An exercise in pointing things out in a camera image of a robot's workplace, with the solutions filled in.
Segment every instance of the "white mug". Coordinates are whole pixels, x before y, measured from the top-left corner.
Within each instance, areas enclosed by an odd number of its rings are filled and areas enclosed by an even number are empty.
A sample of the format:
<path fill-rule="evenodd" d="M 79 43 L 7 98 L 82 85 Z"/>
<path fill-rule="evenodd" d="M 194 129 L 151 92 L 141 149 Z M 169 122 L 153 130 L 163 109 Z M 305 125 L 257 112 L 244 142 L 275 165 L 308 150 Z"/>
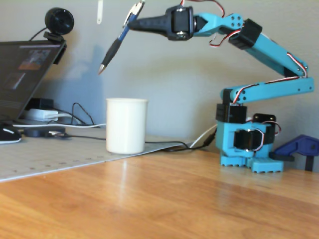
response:
<path fill-rule="evenodd" d="M 145 148 L 148 100 L 111 98 L 107 101 L 106 149 L 138 154 Z"/>

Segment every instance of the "laptop screen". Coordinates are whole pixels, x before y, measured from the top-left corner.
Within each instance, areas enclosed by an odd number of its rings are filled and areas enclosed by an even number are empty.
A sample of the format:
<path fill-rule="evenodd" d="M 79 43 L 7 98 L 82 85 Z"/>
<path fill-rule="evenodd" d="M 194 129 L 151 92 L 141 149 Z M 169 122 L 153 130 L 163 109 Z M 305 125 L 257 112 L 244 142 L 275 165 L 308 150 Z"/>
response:
<path fill-rule="evenodd" d="M 0 42 L 0 120 L 19 118 L 64 46 L 65 42 Z"/>

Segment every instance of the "robotic arm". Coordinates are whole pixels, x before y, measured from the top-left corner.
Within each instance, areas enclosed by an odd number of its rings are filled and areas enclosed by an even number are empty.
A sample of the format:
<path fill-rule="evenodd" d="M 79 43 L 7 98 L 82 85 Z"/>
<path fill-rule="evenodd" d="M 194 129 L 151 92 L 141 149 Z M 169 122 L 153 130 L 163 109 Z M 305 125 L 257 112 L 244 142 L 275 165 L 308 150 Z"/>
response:
<path fill-rule="evenodd" d="M 128 23 L 131 30 L 157 33 L 172 41 L 224 34 L 224 40 L 275 70 L 284 78 L 223 89 L 222 104 L 217 105 L 217 143 L 221 165 L 248 166 L 254 172 L 283 171 L 283 162 L 269 157 L 275 140 L 276 117 L 254 115 L 246 121 L 244 103 L 313 92 L 314 80 L 308 77 L 306 62 L 288 52 L 262 33 L 262 27 L 242 15 L 194 14 L 182 4 L 166 10 L 165 15 L 141 18 Z"/>

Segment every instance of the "cutting mat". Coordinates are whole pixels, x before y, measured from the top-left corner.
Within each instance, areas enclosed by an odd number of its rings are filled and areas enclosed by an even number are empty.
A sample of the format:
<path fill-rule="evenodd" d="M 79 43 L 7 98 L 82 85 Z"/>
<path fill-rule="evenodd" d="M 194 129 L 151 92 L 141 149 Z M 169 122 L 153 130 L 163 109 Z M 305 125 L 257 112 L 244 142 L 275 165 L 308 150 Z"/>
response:
<path fill-rule="evenodd" d="M 105 129 L 68 129 L 72 135 L 105 138 Z M 176 138 L 148 136 L 147 141 Z M 85 138 L 22 138 L 20 143 L 0 145 L 0 182 L 91 164 L 147 154 L 178 143 L 146 144 L 141 154 L 118 155 L 106 151 L 106 142 Z"/>

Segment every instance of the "pen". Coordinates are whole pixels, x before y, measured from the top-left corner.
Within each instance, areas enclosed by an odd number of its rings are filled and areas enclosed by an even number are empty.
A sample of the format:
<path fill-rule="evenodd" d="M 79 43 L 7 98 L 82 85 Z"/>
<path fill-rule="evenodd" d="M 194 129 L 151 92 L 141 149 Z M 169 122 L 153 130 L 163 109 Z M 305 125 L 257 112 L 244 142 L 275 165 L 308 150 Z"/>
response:
<path fill-rule="evenodd" d="M 131 8 L 131 10 L 129 11 L 129 14 L 126 17 L 124 25 L 123 25 L 124 30 L 122 31 L 121 35 L 113 42 L 110 49 L 106 53 L 106 56 L 105 56 L 101 66 L 100 66 L 100 69 L 99 69 L 99 75 L 105 70 L 105 68 L 108 66 L 108 64 L 111 62 L 113 57 L 118 52 L 125 36 L 128 34 L 128 32 L 130 30 L 128 27 L 128 23 L 131 21 L 134 21 L 138 18 L 138 16 L 140 15 L 140 13 L 144 7 L 144 4 L 145 4 L 145 0 L 140 0 L 137 4 L 134 4 L 133 7 Z"/>

